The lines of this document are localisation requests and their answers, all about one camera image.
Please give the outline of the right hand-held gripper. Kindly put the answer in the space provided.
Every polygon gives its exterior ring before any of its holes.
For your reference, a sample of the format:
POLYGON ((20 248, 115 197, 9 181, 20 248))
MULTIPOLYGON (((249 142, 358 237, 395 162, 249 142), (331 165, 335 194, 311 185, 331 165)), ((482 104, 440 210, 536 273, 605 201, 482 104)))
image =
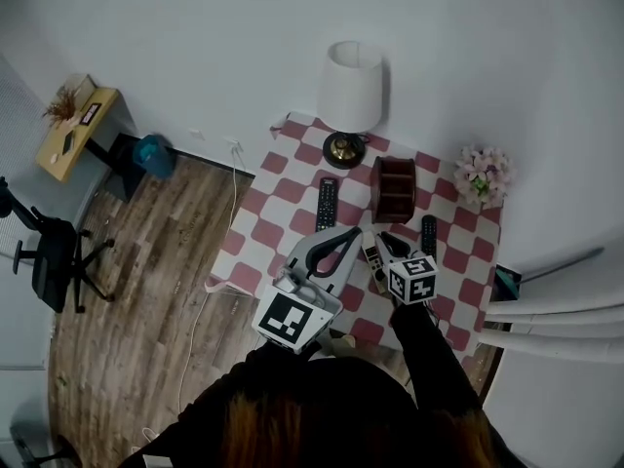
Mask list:
POLYGON ((437 294, 438 266, 412 239, 382 231, 374 235, 381 263, 387 267, 387 290, 405 305, 422 303, 437 294))

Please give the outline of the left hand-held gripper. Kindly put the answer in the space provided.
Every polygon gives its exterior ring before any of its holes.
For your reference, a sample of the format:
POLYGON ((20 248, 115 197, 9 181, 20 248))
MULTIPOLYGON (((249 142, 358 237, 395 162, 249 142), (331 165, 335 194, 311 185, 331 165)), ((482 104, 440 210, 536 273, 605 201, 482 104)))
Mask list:
POLYGON ((338 299, 363 243, 358 226, 334 226, 301 239, 253 316, 253 329, 265 339, 300 354, 342 312, 338 299), (319 264, 334 254, 331 266, 319 264))

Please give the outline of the silver remote control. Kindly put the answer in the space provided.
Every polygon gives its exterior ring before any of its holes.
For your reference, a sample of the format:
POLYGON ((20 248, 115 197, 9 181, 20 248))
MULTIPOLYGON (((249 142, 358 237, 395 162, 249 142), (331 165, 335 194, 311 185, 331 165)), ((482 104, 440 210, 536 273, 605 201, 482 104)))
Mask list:
POLYGON ((374 235, 370 231, 363 233, 362 251, 370 268, 371 277, 376 285, 378 293, 386 294, 387 277, 381 256, 376 247, 374 235))

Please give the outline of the small black remote control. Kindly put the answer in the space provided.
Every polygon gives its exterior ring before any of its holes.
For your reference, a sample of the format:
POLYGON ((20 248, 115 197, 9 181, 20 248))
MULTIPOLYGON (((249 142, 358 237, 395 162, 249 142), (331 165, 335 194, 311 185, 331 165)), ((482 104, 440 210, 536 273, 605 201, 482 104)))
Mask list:
POLYGON ((421 219, 420 232, 421 250, 425 255, 437 258, 437 219, 431 215, 424 215, 421 219))

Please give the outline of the large black remote control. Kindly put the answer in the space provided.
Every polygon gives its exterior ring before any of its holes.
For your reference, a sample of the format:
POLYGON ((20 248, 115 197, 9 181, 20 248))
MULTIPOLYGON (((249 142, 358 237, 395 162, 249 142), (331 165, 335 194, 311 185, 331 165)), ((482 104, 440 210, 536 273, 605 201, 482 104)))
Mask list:
POLYGON ((334 177, 323 177, 319 184, 316 212, 316 231, 332 228, 336 224, 338 203, 338 181, 334 177))

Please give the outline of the brown wooden organizer box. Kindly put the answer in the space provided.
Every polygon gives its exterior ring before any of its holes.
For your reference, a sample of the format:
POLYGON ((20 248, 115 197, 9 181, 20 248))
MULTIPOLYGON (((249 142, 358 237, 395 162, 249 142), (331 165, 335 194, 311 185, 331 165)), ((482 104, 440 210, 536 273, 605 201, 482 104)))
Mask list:
POLYGON ((414 160, 376 157, 370 172, 371 222, 406 224, 413 217, 415 200, 414 160))

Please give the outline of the person's right forearm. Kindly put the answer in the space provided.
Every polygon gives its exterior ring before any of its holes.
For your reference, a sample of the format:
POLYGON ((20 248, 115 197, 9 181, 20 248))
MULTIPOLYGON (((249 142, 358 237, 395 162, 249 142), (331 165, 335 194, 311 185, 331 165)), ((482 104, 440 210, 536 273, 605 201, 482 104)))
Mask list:
POLYGON ((390 319, 422 410, 462 416, 482 409, 467 374, 421 303, 399 304, 390 319))

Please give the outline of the person's left forearm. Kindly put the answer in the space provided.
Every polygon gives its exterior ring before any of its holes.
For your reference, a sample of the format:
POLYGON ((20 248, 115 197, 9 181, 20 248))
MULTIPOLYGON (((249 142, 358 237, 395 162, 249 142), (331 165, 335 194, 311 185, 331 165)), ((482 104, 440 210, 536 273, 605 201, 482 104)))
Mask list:
POLYGON ((322 349, 318 341, 312 342, 300 354, 284 348, 275 342, 266 341, 261 347, 251 351, 245 364, 262 370, 283 371, 301 367, 322 349))

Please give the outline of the teal box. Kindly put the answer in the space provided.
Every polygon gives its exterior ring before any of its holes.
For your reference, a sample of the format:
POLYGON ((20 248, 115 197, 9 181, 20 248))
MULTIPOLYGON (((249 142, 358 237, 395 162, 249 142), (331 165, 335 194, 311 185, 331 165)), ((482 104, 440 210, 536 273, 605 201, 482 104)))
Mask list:
POLYGON ((493 282, 496 299, 498 301, 518 300, 522 278, 519 272, 497 264, 493 282))

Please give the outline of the pale rectangular box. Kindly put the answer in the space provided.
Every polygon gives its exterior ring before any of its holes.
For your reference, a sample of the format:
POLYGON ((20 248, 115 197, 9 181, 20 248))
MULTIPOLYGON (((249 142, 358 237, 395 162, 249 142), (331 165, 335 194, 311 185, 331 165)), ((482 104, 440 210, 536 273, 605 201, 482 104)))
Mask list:
POLYGON ((87 73, 70 74, 63 86, 74 93, 75 99, 83 98, 87 100, 96 90, 97 86, 91 76, 87 73))

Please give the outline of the pink checkered tablecloth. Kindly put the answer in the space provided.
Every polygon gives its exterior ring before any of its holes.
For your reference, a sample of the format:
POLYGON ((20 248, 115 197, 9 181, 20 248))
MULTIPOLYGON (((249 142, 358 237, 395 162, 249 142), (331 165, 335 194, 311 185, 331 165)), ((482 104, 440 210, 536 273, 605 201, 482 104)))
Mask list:
POLYGON ((419 239, 421 219, 437 220, 437 296, 432 306, 439 328, 460 361, 471 357, 485 321, 501 235, 501 210, 467 203, 454 186, 455 165, 427 153, 371 135, 363 163, 349 171, 331 167, 322 146, 330 130, 319 119, 292 112, 264 143, 264 160, 206 282, 209 290, 227 284, 255 297, 284 265, 295 244, 314 233, 322 178, 339 181, 337 222, 374 228, 371 170, 378 157, 415 162, 415 211, 405 225, 387 230, 419 239))

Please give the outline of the person's beige shoe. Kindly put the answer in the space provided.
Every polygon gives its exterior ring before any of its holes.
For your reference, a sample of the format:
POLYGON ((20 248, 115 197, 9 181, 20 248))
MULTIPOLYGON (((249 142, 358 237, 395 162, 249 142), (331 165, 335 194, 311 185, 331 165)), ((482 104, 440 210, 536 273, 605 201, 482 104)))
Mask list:
POLYGON ((337 358, 356 357, 356 339, 345 334, 341 337, 332 337, 330 340, 331 353, 337 358))

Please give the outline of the pink flower bouquet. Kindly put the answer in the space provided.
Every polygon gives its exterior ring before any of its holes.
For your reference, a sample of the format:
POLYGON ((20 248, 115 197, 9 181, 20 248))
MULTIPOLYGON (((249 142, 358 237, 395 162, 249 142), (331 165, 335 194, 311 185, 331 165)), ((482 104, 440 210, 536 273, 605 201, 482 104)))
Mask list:
POLYGON ((516 167, 500 148, 464 146, 455 162, 454 187, 470 205, 501 208, 512 186, 516 167))

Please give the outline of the person's black top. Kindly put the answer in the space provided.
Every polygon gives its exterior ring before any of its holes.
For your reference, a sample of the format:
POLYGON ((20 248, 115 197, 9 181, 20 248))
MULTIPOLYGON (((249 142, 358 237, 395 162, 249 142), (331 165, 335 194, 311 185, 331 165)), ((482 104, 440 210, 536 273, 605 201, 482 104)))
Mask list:
POLYGON ((420 409, 357 358, 238 363, 118 468, 146 468, 148 455, 173 468, 524 468, 481 411, 420 409))

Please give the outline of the white table lamp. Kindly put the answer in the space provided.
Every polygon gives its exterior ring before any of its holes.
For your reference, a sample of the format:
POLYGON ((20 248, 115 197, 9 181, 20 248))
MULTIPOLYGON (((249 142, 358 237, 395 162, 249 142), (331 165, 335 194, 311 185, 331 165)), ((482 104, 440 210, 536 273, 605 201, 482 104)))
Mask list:
POLYGON ((317 91, 317 117, 330 130, 323 155, 351 170, 366 155, 366 133, 383 116, 383 59, 374 46, 342 41, 329 46, 317 91))

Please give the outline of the white curtains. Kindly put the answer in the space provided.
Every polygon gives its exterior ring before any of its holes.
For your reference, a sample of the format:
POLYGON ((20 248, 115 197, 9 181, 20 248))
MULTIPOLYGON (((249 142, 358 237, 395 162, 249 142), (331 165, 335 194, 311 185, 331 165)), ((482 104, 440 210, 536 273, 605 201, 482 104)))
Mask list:
POLYGON ((624 365, 624 243, 579 253, 523 279, 520 298, 495 301, 482 344, 561 360, 624 365))

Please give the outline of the teal trash bin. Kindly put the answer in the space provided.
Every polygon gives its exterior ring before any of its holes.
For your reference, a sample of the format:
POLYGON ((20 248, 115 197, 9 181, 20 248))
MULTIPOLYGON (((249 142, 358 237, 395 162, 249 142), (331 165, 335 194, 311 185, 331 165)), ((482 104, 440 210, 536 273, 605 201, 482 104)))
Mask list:
POLYGON ((133 150, 133 161, 147 173, 160 179, 171 177, 176 159, 167 141, 160 135, 150 134, 141 138, 133 150))

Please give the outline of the black office chair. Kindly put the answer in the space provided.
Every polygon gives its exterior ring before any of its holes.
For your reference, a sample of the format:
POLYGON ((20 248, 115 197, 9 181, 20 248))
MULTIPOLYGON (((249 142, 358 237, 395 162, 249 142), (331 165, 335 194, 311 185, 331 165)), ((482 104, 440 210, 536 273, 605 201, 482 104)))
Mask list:
POLYGON ((7 180, 0 176, 0 218, 16 215, 26 228, 38 232, 40 239, 34 250, 26 250, 19 241, 13 260, 13 271, 20 262, 33 261, 32 288, 38 298, 54 312, 64 309, 67 291, 73 289, 74 310, 85 312, 81 303, 81 286, 87 285, 99 298, 113 302, 115 295, 102 292, 87 273, 87 267, 104 250, 115 246, 112 238, 97 245, 88 255, 83 255, 82 240, 92 236, 87 229, 77 230, 71 222, 41 214, 36 208, 25 207, 14 196, 7 180))

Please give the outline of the yellow wooden side desk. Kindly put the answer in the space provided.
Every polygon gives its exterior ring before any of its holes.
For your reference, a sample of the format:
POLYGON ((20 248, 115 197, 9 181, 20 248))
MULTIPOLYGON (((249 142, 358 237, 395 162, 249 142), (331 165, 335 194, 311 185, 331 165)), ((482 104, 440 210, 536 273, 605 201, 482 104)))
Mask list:
POLYGON ((124 203, 130 202, 146 174, 146 171, 133 161, 133 150, 137 139, 119 133, 108 148, 95 139, 97 129, 112 117, 113 109, 122 103, 123 98, 118 90, 96 88, 72 119, 50 128, 37 153, 37 164, 56 180, 67 182, 82 153, 88 151, 109 171, 109 176, 105 180, 107 192, 124 203), (80 119, 92 102, 100 102, 101 108, 90 126, 81 126, 80 119), (71 131, 75 134, 73 150, 62 155, 64 137, 71 131), (58 155, 55 164, 50 163, 53 154, 58 155))

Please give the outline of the dried brown plant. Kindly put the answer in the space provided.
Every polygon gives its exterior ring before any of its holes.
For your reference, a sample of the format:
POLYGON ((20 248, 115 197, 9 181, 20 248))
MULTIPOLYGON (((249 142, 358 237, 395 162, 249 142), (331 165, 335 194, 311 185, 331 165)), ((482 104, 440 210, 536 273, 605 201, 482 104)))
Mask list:
POLYGON ((76 89, 68 88, 65 85, 58 89, 55 98, 43 114, 43 118, 48 119, 51 127, 74 117, 77 112, 76 96, 76 89))

